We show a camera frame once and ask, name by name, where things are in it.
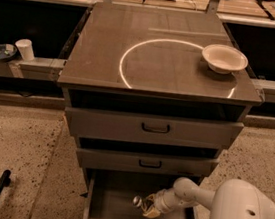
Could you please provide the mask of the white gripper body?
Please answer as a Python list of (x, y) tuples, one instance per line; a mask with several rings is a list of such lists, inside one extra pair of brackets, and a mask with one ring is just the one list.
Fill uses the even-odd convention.
[(154, 207), (162, 214), (173, 211), (179, 203), (179, 197), (173, 189), (161, 189), (154, 197)]

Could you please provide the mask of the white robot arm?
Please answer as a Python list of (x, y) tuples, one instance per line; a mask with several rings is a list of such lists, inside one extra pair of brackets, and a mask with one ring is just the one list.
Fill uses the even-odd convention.
[(209, 191), (186, 177), (178, 178), (173, 187), (146, 197), (142, 211), (146, 218), (155, 218), (198, 204), (211, 212), (210, 219), (275, 219), (275, 203), (240, 179), (230, 179)]

